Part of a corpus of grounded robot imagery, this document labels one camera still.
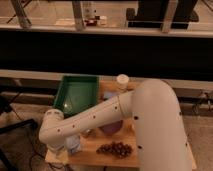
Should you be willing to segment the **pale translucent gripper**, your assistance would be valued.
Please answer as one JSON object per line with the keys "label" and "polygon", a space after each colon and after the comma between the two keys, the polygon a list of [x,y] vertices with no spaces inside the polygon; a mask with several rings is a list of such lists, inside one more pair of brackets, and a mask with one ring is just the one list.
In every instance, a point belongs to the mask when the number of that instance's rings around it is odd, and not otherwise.
{"label": "pale translucent gripper", "polygon": [[62,147],[59,150],[51,151],[50,156],[53,162],[68,164],[69,163],[69,156],[68,151],[65,147]]}

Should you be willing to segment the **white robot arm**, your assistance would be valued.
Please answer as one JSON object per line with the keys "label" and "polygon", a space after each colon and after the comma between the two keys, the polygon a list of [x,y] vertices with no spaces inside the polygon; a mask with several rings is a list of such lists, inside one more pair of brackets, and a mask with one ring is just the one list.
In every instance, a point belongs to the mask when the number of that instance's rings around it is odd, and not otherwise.
{"label": "white robot arm", "polygon": [[130,118],[134,125],[140,171],[192,171],[188,138],[178,98],[160,79],[147,79],[134,90],[114,96],[73,117],[48,110],[39,140],[53,152],[87,129]]}

